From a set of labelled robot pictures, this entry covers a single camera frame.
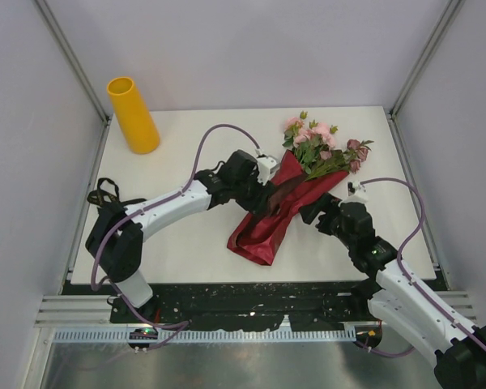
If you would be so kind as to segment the red wrapping paper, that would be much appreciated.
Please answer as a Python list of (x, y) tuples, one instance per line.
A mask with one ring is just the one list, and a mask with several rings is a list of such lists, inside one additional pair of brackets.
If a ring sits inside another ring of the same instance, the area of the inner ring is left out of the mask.
[(288, 226), (300, 208), (318, 200), (347, 178), (338, 171), (307, 181), (292, 152), (284, 153), (271, 182), (279, 187), (279, 199), (269, 216), (247, 214), (228, 238), (227, 248), (250, 262), (270, 266), (284, 240)]

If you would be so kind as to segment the pink artificial flower bunch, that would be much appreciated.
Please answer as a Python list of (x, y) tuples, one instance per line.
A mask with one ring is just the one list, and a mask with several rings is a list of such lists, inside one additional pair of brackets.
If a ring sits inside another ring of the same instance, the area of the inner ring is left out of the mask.
[(367, 160), (372, 140), (349, 139), (340, 147), (338, 132), (337, 126), (310, 121), (307, 111), (286, 121), (283, 147), (293, 154), (306, 181), (330, 173), (356, 173)]

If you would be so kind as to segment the black gold-lettered ribbon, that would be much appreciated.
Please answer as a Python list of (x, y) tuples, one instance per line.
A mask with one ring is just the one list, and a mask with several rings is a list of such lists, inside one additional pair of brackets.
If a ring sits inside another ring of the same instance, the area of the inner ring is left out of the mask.
[[(111, 193), (102, 188), (102, 186), (108, 183), (114, 188), (114, 192)], [(120, 198), (120, 188), (117, 183), (108, 177), (100, 177), (96, 183), (96, 188), (87, 194), (87, 202), (89, 204), (95, 205), (98, 208), (104, 207), (107, 203), (118, 203), (123, 207), (128, 205), (135, 205), (138, 203), (145, 202), (145, 198), (135, 198), (126, 201), (121, 201)]]

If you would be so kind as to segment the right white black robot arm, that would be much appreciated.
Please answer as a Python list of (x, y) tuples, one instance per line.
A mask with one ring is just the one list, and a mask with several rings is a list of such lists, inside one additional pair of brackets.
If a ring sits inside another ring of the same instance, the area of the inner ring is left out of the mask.
[(486, 325), (476, 326), (439, 297), (385, 239), (363, 203), (324, 194), (300, 209), (302, 220), (337, 238), (367, 278), (355, 287), (352, 313), (387, 323), (431, 365), (443, 388), (486, 388)]

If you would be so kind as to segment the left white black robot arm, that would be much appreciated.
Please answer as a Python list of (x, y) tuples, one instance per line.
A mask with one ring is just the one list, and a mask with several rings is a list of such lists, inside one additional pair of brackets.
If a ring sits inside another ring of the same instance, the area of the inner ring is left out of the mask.
[(271, 178), (279, 169), (273, 156), (251, 156), (242, 150), (214, 169), (203, 169), (179, 190), (138, 203), (107, 203), (98, 217), (85, 247), (98, 262), (107, 281), (127, 299), (129, 313), (146, 323), (156, 316), (157, 304), (148, 282), (139, 270), (143, 243), (175, 222), (235, 201), (247, 212), (264, 216), (271, 210), (277, 191)]

